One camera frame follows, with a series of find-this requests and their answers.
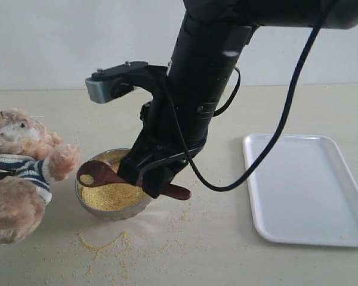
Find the stuffed animal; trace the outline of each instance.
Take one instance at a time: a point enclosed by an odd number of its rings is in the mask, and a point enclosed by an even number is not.
[[[50,184],[66,179],[78,148],[21,110],[0,112],[0,244],[17,243],[41,223]]]

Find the wooden spoon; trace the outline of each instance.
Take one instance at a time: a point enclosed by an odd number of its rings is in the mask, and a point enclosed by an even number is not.
[[[84,179],[86,176],[89,176],[91,182]],[[111,166],[105,162],[96,160],[88,161],[78,169],[77,181],[82,186],[87,188],[94,188],[108,184],[127,184],[121,177],[117,175]],[[137,186],[142,187],[142,181],[139,181]],[[191,192],[182,186],[169,184],[163,195],[174,198],[176,200],[184,201],[191,197]]]

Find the beige table surface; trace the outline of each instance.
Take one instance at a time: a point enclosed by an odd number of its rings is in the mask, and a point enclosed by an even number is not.
[[[286,91],[240,89],[228,112],[212,121],[196,159],[206,178],[225,185],[245,170],[242,138],[274,131]],[[17,107],[39,116],[80,146],[84,162],[104,150],[130,147],[141,128],[140,107],[149,99],[137,91],[98,105],[86,91],[0,92],[0,110]],[[300,86],[285,132],[331,137],[358,184],[358,85]],[[203,187],[190,169],[175,182],[193,190],[190,201],[162,197],[137,217],[116,223],[100,222],[80,206],[73,176],[54,185],[35,233],[0,247],[0,286],[358,286],[358,249],[264,241],[252,223],[246,184],[219,194]],[[121,237],[98,254],[82,245],[80,232],[97,246]]]

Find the black wire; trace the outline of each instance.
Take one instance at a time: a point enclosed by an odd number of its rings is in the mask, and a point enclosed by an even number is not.
[[[240,74],[240,70],[238,67],[234,67],[234,70],[237,71],[237,75],[238,75],[236,85],[234,86],[234,89],[233,89],[231,95],[229,96],[227,102],[222,107],[220,107],[218,110],[216,110],[214,112],[213,117],[219,116],[221,113],[225,112],[228,109],[228,107],[231,105],[232,101],[234,100],[234,97],[236,96],[237,92],[239,91],[240,83],[241,83],[241,74]]]
[[[197,169],[194,161],[191,158],[191,155],[188,151],[186,142],[184,141],[183,135],[181,133],[180,130],[180,125],[178,122],[178,118],[176,115],[176,111],[175,111],[175,106],[174,103],[172,101],[172,98],[169,96],[168,93],[168,86],[167,86],[167,77],[164,80],[164,87],[165,87],[165,93],[167,96],[167,100],[170,104],[171,107],[171,111],[172,111],[172,116],[174,117],[175,120],[175,129],[177,131],[177,135],[179,137],[179,140],[182,144],[182,148],[184,153],[187,156],[187,159],[193,169],[193,171],[195,172],[197,178],[205,185],[207,186],[209,189],[213,190],[213,191],[217,191],[217,192],[225,192],[225,191],[230,191],[231,189],[235,189],[236,187],[238,187],[239,185],[241,185],[243,182],[245,182],[245,180],[252,174],[252,172],[258,167],[258,165],[265,159],[265,157],[268,155],[268,153],[270,152],[270,150],[273,148],[273,146],[275,145],[275,143],[277,142],[277,140],[279,139],[279,137],[281,136],[281,133],[285,127],[286,124],[286,120],[288,119],[289,116],[289,112],[291,109],[291,105],[292,105],[292,100],[294,97],[294,92],[295,89],[297,87],[297,82],[298,82],[298,78],[300,77],[301,71],[303,69],[303,66],[305,64],[305,61],[307,59],[307,56],[311,50],[311,47],[313,46],[318,33],[320,32],[327,16],[329,15],[329,13],[332,11],[332,9],[334,8],[334,6],[337,4],[339,0],[331,0],[329,2],[329,5],[327,6],[327,8],[324,10],[324,12],[322,13],[321,18],[319,19],[319,21],[317,21],[315,27],[313,28],[313,30],[310,33],[310,36],[308,38],[308,41],[305,44],[305,47],[301,53],[300,59],[297,62],[296,68],[294,70],[290,85],[289,85],[289,89],[288,89],[288,95],[286,97],[286,101],[285,101],[285,105],[284,105],[284,109],[282,111],[282,115],[280,118],[280,122],[277,126],[277,129],[273,135],[273,137],[271,138],[271,140],[269,141],[268,145],[265,147],[265,149],[262,151],[262,153],[258,156],[258,158],[253,162],[253,164],[248,168],[248,170],[234,183],[232,183],[229,186],[223,186],[223,187],[219,187],[219,186],[214,186],[212,184],[210,184],[209,182],[207,182],[206,179],[203,178],[203,176],[200,174],[199,170]]]

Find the white tray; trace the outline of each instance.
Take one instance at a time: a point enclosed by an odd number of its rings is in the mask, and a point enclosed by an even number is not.
[[[244,138],[248,168],[272,135]],[[337,144],[284,135],[248,178],[254,225],[275,243],[358,247],[358,187]]]

